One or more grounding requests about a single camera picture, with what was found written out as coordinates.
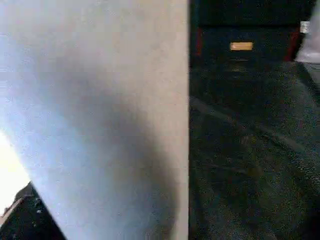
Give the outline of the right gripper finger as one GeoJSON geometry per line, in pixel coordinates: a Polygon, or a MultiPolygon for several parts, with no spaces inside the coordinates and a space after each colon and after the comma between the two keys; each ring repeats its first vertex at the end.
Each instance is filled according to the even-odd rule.
{"type": "Polygon", "coordinates": [[[65,236],[29,182],[0,217],[2,240],[64,240],[65,236]]]}

